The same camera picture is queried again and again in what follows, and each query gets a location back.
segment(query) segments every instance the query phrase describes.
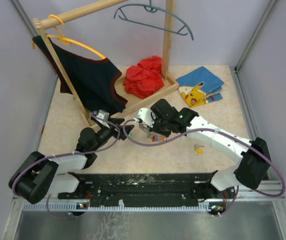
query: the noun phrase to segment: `marble pattern surface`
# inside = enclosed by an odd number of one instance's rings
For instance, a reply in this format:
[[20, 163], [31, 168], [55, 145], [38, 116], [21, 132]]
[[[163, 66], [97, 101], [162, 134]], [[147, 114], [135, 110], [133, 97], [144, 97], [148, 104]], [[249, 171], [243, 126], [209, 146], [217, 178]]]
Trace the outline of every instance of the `marble pattern surface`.
[[[175, 78], [198, 68], [198, 65], [170, 66], [169, 71]], [[229, 66], [206, 65], [212, 73], [224, 81], [221, 92], [223, 100], [195, 107], [202, 117], [209, 122], [235, 135], [248, 138], [244, 118], [235, 91]], [[59, 93], [57, 84], [46, 127], [42, 136], [39, 151], [45, 155], [72, 152], [77, 143], [80, 131], [85, 128], [73, 96]], [[182, 97], [175, 91], [165, 97], [178, 110], [187, 107]], [[131, 119], [136, 113], [126, 117]], [[146, 133], [138, 126], [132, 131], [132, 138], [142, 143], [151, 144]], [[204, 145], [203, 154], [194, 151], [194, 144]], [[181, 137], [168, 144], [157, 147], [143, 147], [126, 141], [118, 141], [112, 148], [97, 153], [98, 158], [87, 169], [79, 173], [203, 173], [221, 170], [233, 165], [228, 157], [202, 142]]]

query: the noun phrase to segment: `crumpled red fabric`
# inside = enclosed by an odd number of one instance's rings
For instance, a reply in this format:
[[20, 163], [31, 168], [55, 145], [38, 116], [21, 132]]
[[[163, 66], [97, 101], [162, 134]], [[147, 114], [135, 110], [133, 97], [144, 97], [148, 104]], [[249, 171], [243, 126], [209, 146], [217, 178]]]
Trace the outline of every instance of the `crumpled red fabric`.
[[135, 94], [140, 99], [153, 95], [164, 87], [161, 75], [162, 58], [152, 56], [141, 60], [137, 66], [130, 66], [123, 83], [128, 94]]

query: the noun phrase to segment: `wooden post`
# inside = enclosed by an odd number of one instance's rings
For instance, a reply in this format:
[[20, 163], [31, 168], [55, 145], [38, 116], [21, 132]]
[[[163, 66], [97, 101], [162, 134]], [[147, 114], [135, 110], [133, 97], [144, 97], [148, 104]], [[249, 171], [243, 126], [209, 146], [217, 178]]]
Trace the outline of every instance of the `wooden post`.
[[[117, 4], [121, 4], [121, 3], [126, 2], [126, 1], [127, 0], [100, 0], [100, 1], [88, 4], [86, 6], [82, 6], [82, 7], [76, 8], [74, 10], [59, 14], [58, 17], [64, 23], [67, 23], [69, 21], [81, 18], [81, 17], [86, 16], [88, 14], [98, 12], [100, 10], [109, 8], [109, 7], [117, 5]], [[47, 19], [41, 20], [41, 25], [43, 27], [43, 30], [50, 29], [50, 28], [58, 26], [60, 24], [61, 23], [53, 17], [49, 17]]]
[[[166, 10], [174, 13], [175, 4], [176, 0], [166, 0]], [[169, 14], [165, 14], [164, 28], [172, 30], [173, 25], [174, 25], [174, 17]], [[167, 74], [168, 74], [169, 57], [171, 54], [171, 43], [172, 43], [172, 33], [165, 31], [163, 37], [163, 57], [162, 57], [163, 58], [162, 75], [165, 80], [167, 79]]]
[[94, 125], [95, 122], [93, 120], [91, 120], [90, 115], [87, 113], [84, 105], [82, 104], [82, 102], [81, 102], [81, 100], [80, 100], [80, 98], [79, 98], [79, 96], [78, 96], [78, 94], [77, 94], [77, 92], [76, 92], [76, 90], [75, 90], [71, 80], [69, 79], [69, 77], [68, 77], [68, 75], [67, 75], [67, 73], [66, 73], [66, 71], [65, 71], [65, 69], [64, 69], [64, 67], [63, 67], [63, 65], [61, 63], [61, 61], [59, 60], [59, 57], [57, 56], [57, 53], [56, 53], [52, 43], [50, 42], [49, 38], [47, 37], [47, 34], [46, 34], [45, 30], [43, 29], [42, 25], [40, 24], [38, 18], [33, 19], [33, 21], [34, 21], [36, 29], [38, 30], [39, 34], [41, 35], [41, 37], [42, 37], [42, 39], [43, 39], [43, 41], [44, 41], [44, 43], [45, 43], [49, 53], [52, 55], [52, 58], [54, 59], [54, 61], [55, 61], [56, 65], [57, 65], [59, 71], [62, 73], [62, 75], [63, 75], [63, 77], [64, 77], [64, 79], [65, 79], [65, 81], [66, 81], [66, 83], [67, 83], [67, 85], [69, 87], [69, 89], [71, 90], [71, 92], [72, 92], [72, 94], [73, 94], [73, 96], [75, 98], [75, 101], [76, 101], [79, 109], [81, 110], [81, 114], [82, 114], [83, 118], [85, 119], [85, 121], [90, 126]]

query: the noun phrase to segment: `pikachu towel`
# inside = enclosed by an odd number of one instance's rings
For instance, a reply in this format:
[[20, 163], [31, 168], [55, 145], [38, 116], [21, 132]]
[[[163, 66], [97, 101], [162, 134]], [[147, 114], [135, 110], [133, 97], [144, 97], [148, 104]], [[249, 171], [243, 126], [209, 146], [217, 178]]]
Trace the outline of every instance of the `pikachu towel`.
[[224, 82], [203, 66], [179, 77], [177, 82], [178, 91], [190, 108], [222, 99], [219, 92]]

